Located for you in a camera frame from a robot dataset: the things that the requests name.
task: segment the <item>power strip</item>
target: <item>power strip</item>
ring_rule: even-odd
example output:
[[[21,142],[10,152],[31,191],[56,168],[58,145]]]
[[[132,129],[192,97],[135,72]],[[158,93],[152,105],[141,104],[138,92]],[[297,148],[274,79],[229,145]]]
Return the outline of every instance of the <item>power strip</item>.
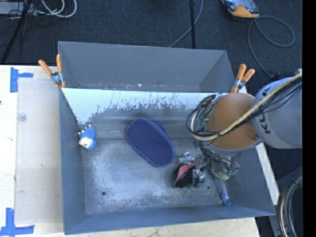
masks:
[[[21,11],[23,10],[22,2],[11,2],[11,1],[2,1],[0,2],[0,15],[9,15],[20,16]],[[38,14],[37,10],[34,9],[34,5],[31,4],[29,13],[36,16]]]

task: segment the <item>white cable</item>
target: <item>white cable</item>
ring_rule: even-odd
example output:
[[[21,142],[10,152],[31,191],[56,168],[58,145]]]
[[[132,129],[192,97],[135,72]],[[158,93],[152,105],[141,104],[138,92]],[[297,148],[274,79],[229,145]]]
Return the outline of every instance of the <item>white cable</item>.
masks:
[[[53,10],[51,10],[51,9],[46,5],[46,3],[44,2],[44,0],[40,0],[40,1],[41,1],[41,3],[44,5],[44,7],[49,11],[49,13],[45,13],[45,12],[43,12],[43,11],[38,11],[38,13],[41,13],[41,14],[45,14],[45,15],[57,15],[57,14],[61,13],[61,12],[64,10],[64,8],[65,8],[65,1],[64,1],[64,0],[61,0],[61,1],[62,1],[62,4],[63,4],[62,8],[61,8],[59,11],[56,11],[56,12],[54,12]]]
[[[73,16],[76,13],[76,11],[77,11],[77,1],[76,0],[73,0],[73,1],[74,1],[74,4],[75,4],[75,8],[74,8],[74,11],[71,14],[65,15],[65,16],[56,14],[55,16],[61,17],[61,18],[69,18],[69,17]]]

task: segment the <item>wooden table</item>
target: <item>wooden table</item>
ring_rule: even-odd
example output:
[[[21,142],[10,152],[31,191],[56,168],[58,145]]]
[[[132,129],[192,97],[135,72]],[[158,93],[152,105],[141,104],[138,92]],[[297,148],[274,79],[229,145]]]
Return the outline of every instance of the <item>wooden table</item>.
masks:
[[[30,178],[32,180],[32,184],[34,184],[32,189],[36,189],[36,185],[41,185],[44,181],[46,182],[47,189],[55,189],[61,188],[61,184],[56,185],[56,181],[59,178],[59,170],[60,170],[60,161],[59,154],[60,152],[50,152],[49,150],[59,149],[59,147],[49,147],[51,149],[47,149],[45,151],[46,154],[42,154],[40,157],[34,157],[34,162],[38,161],[36,166],[26,166],[23,168],[23,176],[20,175],[17,170],[19,169],[19,152],[18,152],[18,103],[19,96],[21,96],[21,90],[18,89],[18,92],[10,93],[10,70],[11,67],[18,69],[19,73],[29,72],[33,73],[32,79],[27,78],[19,78],[18,83],[22,80],[29,80],[28,82],[32,82],[34,80],[40,80],[45,85],[51,84],[51,87],[46,88],[46,99],[50,98],[50,95],[47,94],[50,92],[57,91],[54,86],[54,83],[49,78],[49,76],[43,71],[40,66],[15,66],[15,65],[3,65],[0,66],[0,227],[5,226],[5,209],[12,208],[15,209],[20,205],[20,197],[24,192],[22,190],[18,190],[19,186],[23,185],[23,180],[27,182]],[[45,106],[41,106],[42,103],[36,102],[36,92],[32,93],[32,90],[39,90],[38,88],[32,89],[31,87],[27,88],[29,105],[32,105],[34,110],[38,110],[40,108],[45,108]],[[53,108],[53,102],[49,100],[48,102],[51,106],[48,108]],[[58,111],[50,110],[50,115],[57,115]],[[37,114],[37,121],[47,121],[47,113],[46,116]],[[38,139],[44,139],[44,137],[52,138],[47,141],[47,143],[56,143],[59,140],[59,132],[52,132],[53,129],[59,129],[59,122],[53,118],[49,118],[51,120],[48,125],[45,125],[41,129],[37,129],[32,131],[32,133],[37,133]],[[258,156],[263,166],[263,172],[266,176],[268,188],[270,190],[272,200],[274,205],[277,204],[278,198],[278,188],[276,185],[276,181],[272,172],[272,168],[270,166],[267,153],[265,151],[265,147],[263,144],[257,146]],[[51,157],[50,154],[53,154],[54,158],[45,159],[46,156]],[[39,160],[46,161],[47,165],[40,165]],[[44,189],[40,189],[36,194],[36,197],[31,199],[27,197],[27,201],[30,205],[28,208],[28,212],[30,214],[29,221],[23,219],[19,212],[15,209],[15,217],[20,219],[16,220],[15,224],[17,227],[35,225],[33,236],[64,236],[63,233],[63,223],[62,223],[62,214],[58,215],[54,214],[54,211],[60,211],[61,208],[56,206],[56,201],[50,201],[51,195]],[[61,198],[56,196],[54,199],[57,199],[57,203],[61,201]],[[41,208],[44,207],[47,213],[47,217],[44,216],[44,212],[39,212],[37,218],[32,218],[32,213],[36,214],[35,210],[32,212],[32,208],[34,206],[40,205]],[[233,220],[220,220],[220,221],[210,221],[210,222],[202,222],[202,223],[191,223],[191,224],[181,224],[181,225],[172,225],[172,226],[164,226],[164,227],[150,227],[150,228],[141,228],[141,229],[130,229],[130,230],[121,230],[121,231],[111,231],[111,232],[103,232],[103,233],[93,233],[93,234],[80,234],[78,236],[81,237],[91,237],[91,236],[103,236],[103,237],[258,237],[259,232],[256,226],[256,222],[254,218],[243,218],[243,219],[233,219]]]

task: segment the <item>cord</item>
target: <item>cord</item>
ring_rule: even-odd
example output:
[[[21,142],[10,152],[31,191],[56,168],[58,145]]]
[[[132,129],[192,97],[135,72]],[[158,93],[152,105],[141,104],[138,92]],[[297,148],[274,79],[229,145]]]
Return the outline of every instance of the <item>cord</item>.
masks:
[[[279,228],[283,236],[288,237],[288,232],[285,229],[287,225],[291,237],[297,237],[295,227],[293,224],[292,215],[292,198],[294,193],[303,186],[303,173],[299,174],[295,179],[290,182],[282,194],[280,195],[277,203],[277,217]]]
[[[265,34],[262,32],[262,30],[260,29],[260,27],[259,27],[259,25],[258,25],[257,20],[258,20],[258,19],[261,19],[261,18],[272,18],[272,19],[278,20],[278,21],[280,21],[281,23],[283,23],[283,24],[291,31],[291,33],[292,33],[292,36],[293,36],[292,42],[291,42],[290,44],[282,45],[282,44],[278,44],[278,43],[276,43],[276,42],[270,40],[270,39],[267,37],[267,35],[265,35]],[[250,35],[250,28],[251,28],[253,22],[256,23],[256,26],[257,26],[259,32],[264,36],[264,38],[265,38],[266,40],[268,40],[270,43],[272,43],[272,44],[274,44],[274,45],[276,45],[276,46],[280,46],[280,47],[289,47],[289,46],[291,46],[291,45],[295,42],[295,35],[294,35],[294,32],[293,32],[293,30],[292,30],[285,22],[283,22],[282,20],[280,20],[280,19],[278,19],[278,18],[272,17],[272,16],[259,16],[259,17],[255,18],[253,21],[251,21],[250,24],[249,24],[247,37],[248,37],[248,44],[249,44],[250,51],[251,51],[253,57],[255,58],[255,60],[258,62],[259,66],[260,66],[260,67],[262,68],[262,70],[267,74],[267,76],[269,76],[270,78],[273,78],[274,76],[270,75],[270,74],[268,73],[268,71],[262,66],[262,64],[259,62],[257,56],[255,55],[255,53],[254,53],[254,51],[253,51],[253,49],[252,49],[252,46],[251,46],[251,43],[250,43],[250,36],[249,36],[249,35]]]
[[[45,14],[45,15],[56,15],[56,14],[58,14],[58,13],[60,13],[60,12],[62,12],[63,10],[64,10],[64,8],[65,8],[65,1],[64,0],[61,0],[61,2],[62,2],[62,8],[59,10],[59,11],[55,11],[55,10],[51,10],[47,5],[46,5],[46,3],[44,2],[44,0],[40,0],[40,2],[44,5],[44,7],[49,11],[49,13],[46,13],[46,12],[43,12],[43,11],[40,11],[40,10],[38,10],[38,13],[41,13],[41,14]]]
[[[75,8],[74,8],[74,10],[73,10],[73,12],[72,13],[70,13],[70,14],[68,14],[68,15],[66,15],[66,13],[67,13],[67,11],[65,12],[65,14],[64,15],[60,15],[61,14],[61,12],[65,9],[65,1],[64,0],[61,0],[61,2],[62,2],[62,8],[60,9],[60,10],[58,10],[58,11],[55,11],[55,10],[51,10],[48,6],[47,6],[47,4],[45,3],[45,1],[44,0],[40,0],[40,2],[41,2],[41,4],[46,8],[46,10],[49,12],[49,13],[46,13],[46,12],[43,12],[43,11],[39,11],[38,10],[38,13],[40,13],[40,14],[44,14],[44,15],[48,15],[48,16],[56,16],[56,17],[61,17],[61,18],[69,18],[69,17],[72,17],[75,13],[76,13],[76,11],[77,11],[77,1],[76,0],[72,0],[73,2],[74,2],[74,6],[75,6]]]
[[[197,18],[196,18],[196,20],[194,21],[194,25],[197,23],[197,21],[198,21],[200,15],[201,15],[202,9],[203,9],[203,0],[201,0],[201,6],[200,6],[200,9],[199,9]],[[171,44],[170,47],[173,47],[176,43],[178,43],[180,40],[182,40],[183,37],[185,37],[185,36],[191,31],[191,29],[192,29],[192,28],[190,27],[181,37],[179,37],[179,39],[177,39],[173,44]]]
[[[235,122],[233,122],[227,128],[225,128],[219,132],[215,132],[214,134],[212,134],[210,136],[208,134],[204,134],[204,135],[198,134],[195,132],[195,129],[194,129],[196,116],[198,114],[197,111],[202,106],[201,105],[198,108],[196,108],[195,110],[193,110],[187,117],[187,126],[189,127],[189,131],[193,134],[193,136],[196,139],[202,140],[202,141],[213,140],[213,139],[216,139],[220,136],[223,136],[226,133],[232,131],[233,129],[236,129],[236,127],[240,126],[243,121],[245,121],[248,117],[250,117],[253,113],[255,113],[258,110],[258,108],[261,108],[262,105],[265,108],[268,107],[269,104],[267,104],[266,101],[269,101],[268,103],[270,103],[271,98],[272,99],[275,98],[277,96],[277,94],[280,94],[280,92],[284,92],[284,89],[287,89],[289,87],[289,85],[292,85],[292,83],[294,83],[296,81],[300,81],[301,79],[302,79],[302,74],[298,74],[298,75],[292,77],[291,79],[289,79],[288,81],[284,82],[283,84],[279,85],[274,90],[272,90],[269,94],[267,94],[264,98],[262,98],[260,101],[258,101],[244,115],[242,115],[239,119],[237,119]],[[215,95],[211,95],[211,96],[209,96],[209,98],[210,98],[210,100],[213,100],[215,98]]]

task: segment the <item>black object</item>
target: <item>black object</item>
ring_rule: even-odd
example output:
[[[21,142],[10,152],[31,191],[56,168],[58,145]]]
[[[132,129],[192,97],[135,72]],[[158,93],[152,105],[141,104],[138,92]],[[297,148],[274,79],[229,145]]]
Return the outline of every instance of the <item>black object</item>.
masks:
[[[254,19],[260,11],[253,0],[221,0],[234,19]]]
[[[195,27],[194,27],[194,1],[190,0],[190,17],[191,17],[191,36],[192,36],[192,48],[196,47],[196,36],[195,36]]]
[[[9,54],[9,52],[10,52],[12,46],[13,46],[13,43],[14,43],[14,41],[16,39],[16,36],[17,36],[21,26],[22,26],[22,23],[23,23],[23,20],[25,18],[25,15],[28,13],[28,11],[30,9],[32,1],[33,0],[27,0],[27,2],[23,4],[23,11],[22,11],[22,14],[21,14],[21,18],[20,18],[20,20],[19,20],[19,22],[18,22],[18,24],[17,24],[17,26],[16,26],[16,28],[14,30],[14,33],[13,33],[8,45],[6,46],[6,49],[5,49],[2,57],[1,57],[1,62],[0,62],[1,65],[3,65],[5,63],[5,61],[6,61],[6,59],[7,59],[7,56],[8,56],[8,54]]]
[[[194,165],[182,164],[175,169],[173,172],[173,185],[175,187],[183,188],[192,184]]]

